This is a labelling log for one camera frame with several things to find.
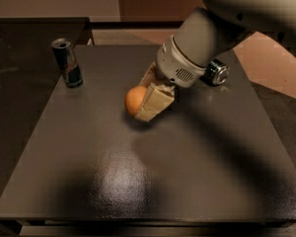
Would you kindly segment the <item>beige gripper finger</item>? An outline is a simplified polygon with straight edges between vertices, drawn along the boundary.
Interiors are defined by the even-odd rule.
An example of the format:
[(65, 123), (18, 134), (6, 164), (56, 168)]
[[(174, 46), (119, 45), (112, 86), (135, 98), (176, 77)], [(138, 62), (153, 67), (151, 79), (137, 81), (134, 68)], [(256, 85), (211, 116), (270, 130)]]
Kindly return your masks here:
[(151, 83), (134, 118), (150, 121), (164, 111), (175, 100), (175, 86)]
[(155, 70), (155, 63), (152, 63), (146, 70), (144, 76), (141, 78), (139, 85), (143, 87), (149, 87), (151, 84), (157, 84), (158, 80), (155, 75)]

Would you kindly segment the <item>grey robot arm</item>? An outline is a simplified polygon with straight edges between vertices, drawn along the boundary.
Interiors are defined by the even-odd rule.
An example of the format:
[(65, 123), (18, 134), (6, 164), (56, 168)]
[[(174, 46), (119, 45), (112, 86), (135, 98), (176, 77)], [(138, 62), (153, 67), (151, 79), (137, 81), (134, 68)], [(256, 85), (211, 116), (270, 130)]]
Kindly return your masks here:
[(189, 88), (204, 75), (225, 81), (226, 69), (210, 70), (214, 58), (263, 33), (296, 57), (296, 0), (203, 0), (158, 49), (140, 81), (145, 94), (130, 113), (149, 121), (175, 100), (175, 89)]

